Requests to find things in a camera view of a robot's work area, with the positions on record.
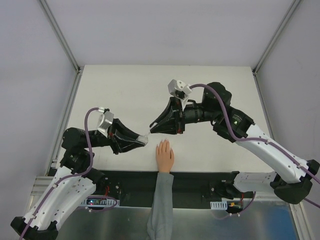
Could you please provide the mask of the clear nail polish bottle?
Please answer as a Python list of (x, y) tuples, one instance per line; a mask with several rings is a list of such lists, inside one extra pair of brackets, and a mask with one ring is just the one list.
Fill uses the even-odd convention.
[(139, 135), (136, 140), (141, 144), (143, 144), (144, 146), (147, 145), (149, 142), (149, 139), (146, 135)]

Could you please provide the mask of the grey sleeved forearm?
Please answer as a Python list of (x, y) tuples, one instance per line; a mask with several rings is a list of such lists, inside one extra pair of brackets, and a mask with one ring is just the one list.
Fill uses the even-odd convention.
[(170, 173), (159, 172), (146, 230), (148, 240), (170, 240), (173, 232), (173, 181)]

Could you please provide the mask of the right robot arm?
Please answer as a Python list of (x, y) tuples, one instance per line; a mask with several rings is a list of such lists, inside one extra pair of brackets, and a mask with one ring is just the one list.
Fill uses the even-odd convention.
[(183, 134), (187, 124), (209, 122), (218, 136), (245, 148), (272, 168), (269, 173), (236, 172), (225, 184), (228, 196), (266, 192), (289, 204), (306, 200), (312, 180), (319, 181), (320, 164), (295, 156), (267, 136), (251, 117), (231, 106), (232, 94), (220, 82), (190, 85), (172, 80), (168, 91), (171, 97), (166, 108), (149, 126), (152, 134)]

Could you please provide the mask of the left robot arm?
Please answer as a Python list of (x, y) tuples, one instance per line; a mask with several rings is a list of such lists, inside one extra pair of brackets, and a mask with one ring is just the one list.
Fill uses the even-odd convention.
[(11, 227), (21, 240), (55, 240), (68, 217), (92, 194), (102, 194), (107, 177), (93, 168), (93, 148), (110, 147), (117, 155), (144, 147), (145, 135), (139, 135), (115, 118), (101, 122), (96, 130), (75, 127), (65, 130), (60, 166), (32, 209), (16, 216)]

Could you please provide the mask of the mannequin hand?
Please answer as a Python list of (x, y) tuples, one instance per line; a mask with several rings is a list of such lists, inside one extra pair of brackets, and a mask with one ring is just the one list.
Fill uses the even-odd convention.
[(174, 151), (169, 140), (162, 140), (155, 149), (155, 159), (160, 173), (170, 173), (174, 165)]

